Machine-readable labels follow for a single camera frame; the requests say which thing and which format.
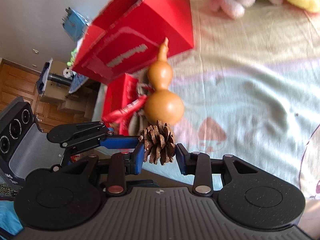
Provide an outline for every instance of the calabash gourd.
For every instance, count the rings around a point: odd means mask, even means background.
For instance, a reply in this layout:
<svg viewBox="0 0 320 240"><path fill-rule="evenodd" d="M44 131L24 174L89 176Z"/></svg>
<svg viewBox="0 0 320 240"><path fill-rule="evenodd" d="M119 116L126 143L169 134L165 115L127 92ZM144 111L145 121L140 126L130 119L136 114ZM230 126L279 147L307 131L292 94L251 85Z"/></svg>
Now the calabash gourd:
<svg viewBox="0 0 320 240"><path fill-rule="evenodd" d="M148 79L155 92L148 97L144 112L153 125L157 120L175 125L184 113L181 98L168 90L173 77L172 67L167 62L168 42L165 38L164 43L160 45L157 61L148 69Z"/></svg>

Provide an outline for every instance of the circular pad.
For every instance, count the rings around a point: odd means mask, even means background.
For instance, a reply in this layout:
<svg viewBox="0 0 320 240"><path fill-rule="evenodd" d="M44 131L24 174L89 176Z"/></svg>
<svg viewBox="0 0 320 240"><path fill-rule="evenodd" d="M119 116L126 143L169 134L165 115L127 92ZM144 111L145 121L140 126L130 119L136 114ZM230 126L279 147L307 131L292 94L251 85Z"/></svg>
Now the circular pad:
<svg viewBox="0 0 320 240"><path fill-rule="evenodd" d="M100 193L87 176L57 171L39 178L32 173L14 201L23 225L63 230L84 223L98 210Z"/></svg>
<svg viewBox="0 0 320 240"><path fill-rule="evenodd" d="M298 188L263 171L234 175L217 201L231 220L260 230L296 224L305 207Z"/></svg>
<svg viewBox="0 0 320 240"><path fill-rule="evenodd" d="M281 202L282 195L271 187L253 187L247 190L245 198L257 207L274 207Z"/></svg>

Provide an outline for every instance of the red box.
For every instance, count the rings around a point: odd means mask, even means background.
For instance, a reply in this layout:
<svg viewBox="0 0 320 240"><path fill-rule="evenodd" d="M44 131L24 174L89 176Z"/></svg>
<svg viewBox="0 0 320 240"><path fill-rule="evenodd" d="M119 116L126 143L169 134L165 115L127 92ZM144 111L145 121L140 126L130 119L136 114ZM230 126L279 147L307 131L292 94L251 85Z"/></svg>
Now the red box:
<svg viewBox="0 0 320 240"><path fill-rule="evenodd" d="M104 116L107 116L112 111L121 109L138 98L136 91L137 83L138 79L124 74L109 84L104 100L102 120L104 120ZM120 123L106 123L106 125L113 127L116 134L127 136L129 135L128 127L131 117L132 115Z"/></svg>
<svg viewBox="0 0 320 240"><path fill-rule="evenodd" d="M150 65L165 37L169 56L194 47L189 0L112 0L87 29L73 70L109 84Z"/></svg>

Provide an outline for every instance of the gray ribbed surface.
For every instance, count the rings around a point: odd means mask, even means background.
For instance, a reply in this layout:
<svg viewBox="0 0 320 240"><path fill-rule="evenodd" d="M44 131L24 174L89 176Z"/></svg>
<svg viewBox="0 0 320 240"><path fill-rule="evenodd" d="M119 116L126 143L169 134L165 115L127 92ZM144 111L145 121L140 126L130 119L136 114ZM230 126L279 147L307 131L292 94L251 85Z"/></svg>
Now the gray ribbed surface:
<svg viewBox="0 0 320 240"><path fill-rule="evenodd" d="M60 164L64 149L58 143L47 140L47 133L40 132L34 123L9 161L10 170L19 178L39 168L51 168Z"/></svg>
<svg viewBox="0 0 320 240"><path fill-rule="evenodd" d="M307 240L298 228L280 232L253 231L227 220L209 198L187 188L134 188L129 195L111 198L102 211L79 227L44 232L24 229L16 240Z"/></svg>

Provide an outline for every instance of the fabric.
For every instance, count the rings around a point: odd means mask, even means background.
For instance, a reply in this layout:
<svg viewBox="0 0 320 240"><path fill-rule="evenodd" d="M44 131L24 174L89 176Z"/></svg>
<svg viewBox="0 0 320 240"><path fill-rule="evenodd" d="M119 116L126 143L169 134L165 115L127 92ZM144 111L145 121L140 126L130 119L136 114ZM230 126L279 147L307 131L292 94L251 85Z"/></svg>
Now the fabric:
<svg viewBox="0 0 320 240"><path fill-rule="evenodd" d="M89 78L84 75L76 74L73 77L72 84L69 89L69 93L72 94L72 93L76 92L84 83L87 82L88 79Z"/></svg>
<svg viewBox="0 0 320 240"><path fill-rule="evenodd" d="M5 182L0 183L0 196L14 196L16 193Z"/></svg>
<svg viewBox="0 0 320 240"><path fill-rule="evenodd" d="M23 229L14 211L13 201L0 201L0 227L12 235Z"/></svg>
<svg viewBox="0 0 320 240"><path fill-rule="evenodd" d="M236 155L319 199L320 15L257 0L232 20L208 1L190 0L195 48L169 58L169 89L186 108L177 143L211 158ZM193 184L176 160L143 168ZM222 187L219 175L213 183Z"/></svg>
<svg viewBox="0 0 320 240"><path fill-rule="evenodd" d="M39 80L36 82L36 87L37 87L39 95L42 95L44 90L45 90L45 85L47 83L47 79L48 79L48 74L49 74L49 71L50 71L51 63L52 63L52 60L50 62L46 62L44 64L42 72L41 72L41 74L39 76Z"/></svg>

